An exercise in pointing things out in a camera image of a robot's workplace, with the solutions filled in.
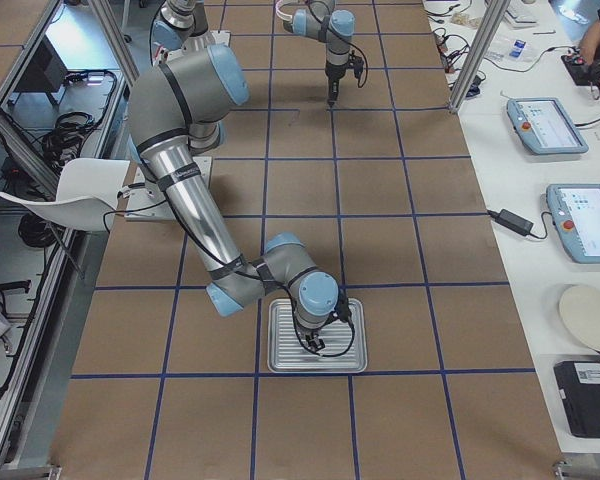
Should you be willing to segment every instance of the white chair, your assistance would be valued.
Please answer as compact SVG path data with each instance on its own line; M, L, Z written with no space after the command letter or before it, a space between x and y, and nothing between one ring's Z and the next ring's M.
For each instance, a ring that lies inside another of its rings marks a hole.
M25 200L5 192L0 192L0 197L28 208L46 220L69 260L84 277L54 225L88 232L110 230L114 215L109 212L116 209L118 192L128 169L128 160L76 158L62 169L55 201Z

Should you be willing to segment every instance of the person's arm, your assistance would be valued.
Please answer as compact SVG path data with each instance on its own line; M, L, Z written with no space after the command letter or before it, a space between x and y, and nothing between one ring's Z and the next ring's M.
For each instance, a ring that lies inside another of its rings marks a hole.
M590 65L595 60L596 50L600 45L600 20L596 20L580 41L580 55L587 65Z

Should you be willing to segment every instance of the blue control panel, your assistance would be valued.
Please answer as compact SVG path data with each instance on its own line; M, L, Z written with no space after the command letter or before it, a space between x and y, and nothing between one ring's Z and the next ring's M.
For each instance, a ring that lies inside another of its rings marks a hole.
M536 155L589 150L557 98L511 99L507 115L522 143Z
M549 185L547 205L571 258L600 263L600 184Z

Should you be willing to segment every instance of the white label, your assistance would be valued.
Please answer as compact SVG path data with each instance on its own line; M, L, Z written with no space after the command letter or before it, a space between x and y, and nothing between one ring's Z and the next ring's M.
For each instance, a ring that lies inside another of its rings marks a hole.
M575 363L580 383L600 385L600 363Z

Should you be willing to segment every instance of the black connector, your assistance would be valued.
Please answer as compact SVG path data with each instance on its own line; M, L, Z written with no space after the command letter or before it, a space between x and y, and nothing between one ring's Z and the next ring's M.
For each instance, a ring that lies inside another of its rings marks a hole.
M518 235L526 237L531 233L533 223L529 220L522 218L509 210L502 209L500 213L494 212L493 210L487 210L487 213L496 223L502 225L509 230L516 232Z

